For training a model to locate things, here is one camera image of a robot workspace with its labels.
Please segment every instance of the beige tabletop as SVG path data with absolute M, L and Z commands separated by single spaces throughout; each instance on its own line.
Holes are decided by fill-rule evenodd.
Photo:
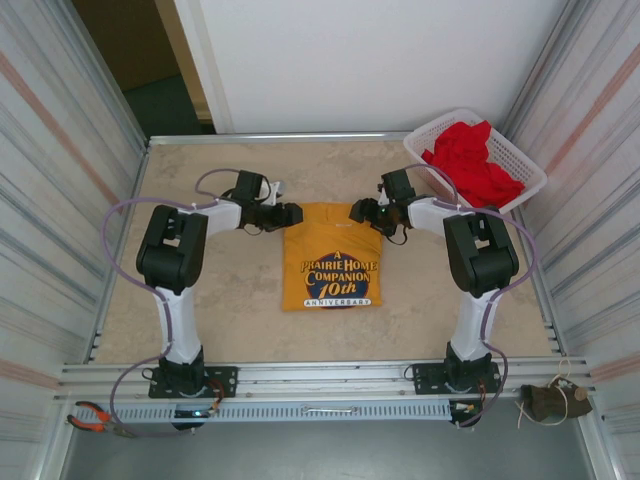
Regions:
M 285 202 L 345 202 L 377 197 L 380 175 L 411 162 L 401 142 L 270 143 L 155 146 L 141 196 L 192 203 L 193 185 L 218 167 L 250 170 L 286 183 Z M 428 187 L 417 177 L 418 193 Z M 216 193 L 234 174 L 210 177 Z M 136 207 L 123 268 L 135 256 L 153 205 Z M 283 312 L 282 231 L 249 236 L 237 230 L 208 240 L 195 286 L 195 314 L 209 362 L 402 360 L 442 358 L 455 329 L 460 291 L 449 272 L 444 239 L 409 231 L 402 247 L 386 240 L 381 259 L 383 306 Z M 525 268 L 520 242 L 512 239 Z M 550 355 L 530 282 L 508 292 L 497 310 L 492 341 L 509 356 Z M 153 297 L 122 278 L 115 284 L 96 361 L 128 363 L 159 353 Z

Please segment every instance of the pliers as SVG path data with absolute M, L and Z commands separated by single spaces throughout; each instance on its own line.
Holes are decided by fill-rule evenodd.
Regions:
M 86 432 L 111 432 L 121 437 L 133 438 L 135 435 L 127 432 L 124 428 L 122 428 L 117 423 L 111 420 L 111 414 L 105 412 L 100 405 L 97 405 L 93 402 L 84 402 L 78 401 L 76 402 L 76 406 L 85 407 L 93 411 L 100 420 L 101 423 L 84 423 L 78 420 L 73 415 L 67 415 L 67 422 L 69 422 L 74 428 L 78 430 L 84 430 Z

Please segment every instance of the red cloth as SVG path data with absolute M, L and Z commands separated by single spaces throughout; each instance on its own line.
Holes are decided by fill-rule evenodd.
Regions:
M 474 207 L 502 207 L 524 190 L 502 167 L 488 163 L 489 122 L 470 127 L 458 122 L 436 140 L 434 153 L 425 150 L 422 159 L 451 177 L 458 192 Z

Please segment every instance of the laundry basket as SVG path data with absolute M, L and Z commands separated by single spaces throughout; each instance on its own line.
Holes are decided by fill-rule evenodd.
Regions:
M 481 123 L 482 119 L 470 110 L 463 108 L 454 110 L 407 135 L 404 139 L 404 146 L 416 162 L 425 163 L 422 159 L 424 151 L 429 150 L 433 152 L 436 139 L 442 132 L 456 122 L 476 125 Z M 500 135 L 495 128 L 491 129 L 491 136 L 487 142 L 487 148 L 489 149 L 489 162 L 497 163 L 509 172 L 511 178 L 524 183 L 522 193 L 504 205 L 500 209 L 500 213 L 513 210 L 546 185 L 547 175 L 544 171 L 533 163 L 524 153 L 518 150 L 509 140 Z M 453 200 L 453 190 L 436 172 L 426 168 L 418 168 L 414 171 L 435 190 L 436 194 Z M 462 196 L 459 197 L 459 202 L 467 207 L 471 206 Z

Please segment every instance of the yellow t-shirt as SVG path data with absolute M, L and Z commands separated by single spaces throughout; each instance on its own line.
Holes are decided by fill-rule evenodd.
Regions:
M 349 218 L 346 203 L 300 205 L 304 221 L 284 233 L 283 310 L 382 305 L 382 237 Z

